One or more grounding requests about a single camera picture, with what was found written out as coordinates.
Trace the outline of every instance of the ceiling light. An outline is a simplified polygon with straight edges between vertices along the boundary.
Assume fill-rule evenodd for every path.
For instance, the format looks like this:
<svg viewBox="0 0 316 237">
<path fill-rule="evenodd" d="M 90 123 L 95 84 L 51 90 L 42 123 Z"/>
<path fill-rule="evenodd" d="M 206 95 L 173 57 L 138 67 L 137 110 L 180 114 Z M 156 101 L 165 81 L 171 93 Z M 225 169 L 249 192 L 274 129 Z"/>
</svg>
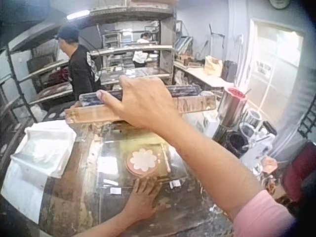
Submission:
<svg viewBox="0 0 316 237">
<path fill-rule="evenodd" d="M 89 14 L 90 14 L 89 10 L 79 11 L 79 12 L 76 12 L 76 13 L 68 15 L 67 19 L 68 20 L 72 20 L 72 19 L 75 19 L 75 18 L 78 18 L 78 17 L 87 16 Z"/>
</svg>

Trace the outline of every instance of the white shirt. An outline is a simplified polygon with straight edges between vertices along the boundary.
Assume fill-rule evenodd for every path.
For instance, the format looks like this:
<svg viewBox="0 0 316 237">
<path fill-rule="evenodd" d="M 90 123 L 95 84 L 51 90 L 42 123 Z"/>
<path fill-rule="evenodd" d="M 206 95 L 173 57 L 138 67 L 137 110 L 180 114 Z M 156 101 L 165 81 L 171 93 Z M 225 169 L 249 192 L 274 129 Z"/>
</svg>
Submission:
<svg viewBox="0 0 316 237">
<path fill-rule="evenodd" d="M 149 41 L 146 39 L 139 39 L 137 42 L 149 43 Z M 145 60 L 147 59 L 147 57 L 148 57 L 147 53 L 143 53 L 143 51 L 136 51 L 134 53 L 133 61 L 135 61 L 136 63 L 145 63 Z"/>
</svg>

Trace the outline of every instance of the white flower shape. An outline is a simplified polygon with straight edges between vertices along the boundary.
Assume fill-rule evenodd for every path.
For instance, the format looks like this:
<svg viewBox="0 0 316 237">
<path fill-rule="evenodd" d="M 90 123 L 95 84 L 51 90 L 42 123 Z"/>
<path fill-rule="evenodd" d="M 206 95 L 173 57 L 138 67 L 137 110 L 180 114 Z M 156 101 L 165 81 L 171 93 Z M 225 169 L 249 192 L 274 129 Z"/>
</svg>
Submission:
<svg viewBox="0 0 316 237">
<path fill-rule="evenodd" d="M 134 164 L 134 169 L 141 169 L 146 172 L 149 168 L 154 168 L 157 157 L 153 155 L 152 150 L 140 149 L 139 152 L 133 152 L 133 157 L 130 162 Z"/>
</svg>

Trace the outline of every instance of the pink sleeve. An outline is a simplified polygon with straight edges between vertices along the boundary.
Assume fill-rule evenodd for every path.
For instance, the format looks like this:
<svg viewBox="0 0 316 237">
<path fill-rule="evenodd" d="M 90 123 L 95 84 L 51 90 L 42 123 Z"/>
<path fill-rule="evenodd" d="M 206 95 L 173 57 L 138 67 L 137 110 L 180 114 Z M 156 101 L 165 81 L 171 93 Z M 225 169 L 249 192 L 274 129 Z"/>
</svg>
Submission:
<svg viewBox="0 0 316 237">
<path fill-rule="evenodd" d="M 287 209 L 274 201 L 266 190 L 257 194 L 234 219 L 235 237 L 279 236 L 293 224 Z"/>
</svg>

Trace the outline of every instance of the black t-shirt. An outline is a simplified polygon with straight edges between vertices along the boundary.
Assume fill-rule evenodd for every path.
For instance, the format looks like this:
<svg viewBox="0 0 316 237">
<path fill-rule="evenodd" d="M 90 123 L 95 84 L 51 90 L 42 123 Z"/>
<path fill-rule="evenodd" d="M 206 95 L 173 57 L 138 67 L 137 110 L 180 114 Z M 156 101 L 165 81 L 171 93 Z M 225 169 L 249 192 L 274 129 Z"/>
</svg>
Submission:
<svg viewBox="0 0 316 237">
<path fill-rule="evenodd" d="M 69 60 L 69 80 L 73 86 L 76 101 L 81 94 L 95 92 L 101 87 L 101 80 L 89 50 L 79 44 Z"/>
</svg>

